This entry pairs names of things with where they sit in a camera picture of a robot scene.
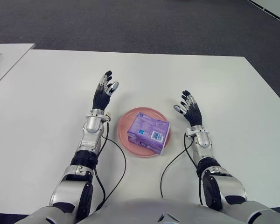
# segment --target gray carpet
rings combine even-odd
[[[0,43],[244,56],[280,97],[280,21],[247,0],[0,0]]]

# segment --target wire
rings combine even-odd
[[[111,139],[108,139],[108,138],[105,138],[104,136],[102,136],[102,137],[103,137],[104,139],[106,139],[106,140],[109,140],[109,141],[113,142],[113,143],[120,149],[120,151],[122,152],[122,155],[123,155],[123,157],[124,157],[124,159],[125,159],[125,169],[124,169],[123,174],[122,174],[120,180],[118,181],[118,183],[115,185],[115,187],[114,187],[113,190],[110,192],[110,194],[107,196],[107,198],[106,198],[106,199],[103,199],[102,202],[97,206],[97,208],[96,208],[95,211],[101,209],[101,207],[102,207],[102,206],[104,205],[104,203],[108,200],[108,198],[111,196],[111,194],[113,193],[113,191],[114,191],[114,190],[117,188],[117,186],[120,184],[120,182],[122,181],[122,179],[123,179],[123,177],[124,177],[124,175],[125,175],[125,173],[126,173],[126,156],[125,156],[125,154],[124,154],[122,148],[121,148],[115,141],[113,141],[113,140],[111,140]]]
[[[199,178],[199,200],[200,200],[200,204],[203,205],[202,199],[201,199],[201,179],[200,178]]]
[[[101,187],[101,189],[103,191],[103,200],[105,200],[105,198],[106,198],[106,191],[104,189],[104,186],[103,186],[101,180],[98,177],[98,173],[97,173],[97,168],[96,167],[94,168],[94,174],[95,174],[95,177],[97,178],[98,184],[100,185],[100,187]]]
[[[108,135],[109,135],[109,123],[107,123],[107,134],[106,134],[106,137],[108,138]],[[107,139],[105,139],[104,143],[103,143],[103,146],[101,147],[101,149],[99,150],[98,152],[98,157],[99,155],[101,154],[103,148],[105,147],[105,144],[107,142]],[[102,192],[103,192],[103,201],[106,199],[106,191],[105,191],[105,188],[101,182],[101,180],[99,179],[98,177],[98,172],[97,172],[97,167],[94,168],[94,174],[95,174],[95,177],[97,178],[97,181],[98,181],[98,184],[100,185],[101,189],[102,189]]]
[[[183,145],[184,147],[186,148],[186,133],[184,134],[183,136]],[[187,154],[188,154],[188,157],[190,158],[190,160],[192,161],[193,165],[195,166],[195,168],[197,169],[197,166],[196,164],[194,163],[192,157],[190,156],[189,152],[188,152],[188,148],[186,150]],[[201,179],[199,178],[199,201],[200,201],[200,204],[203,205],[202,203],[202,199],[201,199]]]
[[[105,141],[104,141],[104,143],[103,143],[103,146],[101,147],[101,149],[100,149],[99,152],[98,152],[98,157],[99,157],[99,155],[101,154],[103,148],[105,147],[105,144],[106,144],[106,142],[107,142],[108,135],[109,135],[109,123],[107,122],[107,134],[106,134],[106,138],[105,138]]]
[[[188,148],[189,148],[190,146],[186,147],[186,133],[185,133],[184,136],[183,136],[183,146],[185,147],[185,150],[186,150],[186,152],[187,152],[187,154],[188,154],[188,157],[189,157],[190,160],[192,161],[194,167],[197,169],[197,166],[196,166],[196,164],[194,163],[194,160],[192,159],[192,157],[190,156],[190,154],[189,154],[189,152],[188,152]]]
[[[194,142],[194,138],[192,139],[192,142],[191,142],[191,144],[190,144],[188,147],[186,147],[186,144],[185,144],[185,149],[184,149],[181,153],[179,153],[179,154],[166,166],[166,168],[164,169],[164,171],[163,171],[163,173],[162,173],[162,176],[161,176],[161,181],[160,181],[160,192],[161,192],[161,197],[164,197],[164,196],[163,196],[163,192],[162,192],[162,181],[163,181],[163,176],[164,176],[164,174],[165,174],[167,168],[168,168],[168,167],[170,166],[170,164],[173,163],[174,160],[176,160],[181,154],[183,154],[185,151],[187,151],[188,148],[191,147],[191,145],[193,144],[193,142]]]

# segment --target purple box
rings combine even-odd
[[[131,143],[161,154],[165,147],[169,127],[169,122],[153,119],[140,112],[127,131],[127,138]]]

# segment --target barcode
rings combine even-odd
[[[157,133],[155,131],[153,131],[151,138],[158,142],[163,142],[163,135],[161,135],[160,133]]]

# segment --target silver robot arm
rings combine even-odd
[[[92,199],[93,170],[98,163],[104,122],[110,116],[104,115],[110,96],[118,82],[108,84],[112,79],[108,71],[99,81],[93,106],[83,127],[84,135],[62,178],[57,184],[49,206],[39,209],[17,224],[73,224],[89,215]]]
[[[194,138],[193,160],[199,180],[203,182],[207,206],[249,224],[280,224],[280,213],[258,202],[248,201],[242,183],[216,161],[211,152],[209,132],[202,125],[199,107],[188,91],[182,93],[185,103],[181,104],[185,109],[178,105],[174,109],[190,123],[186,136]]]

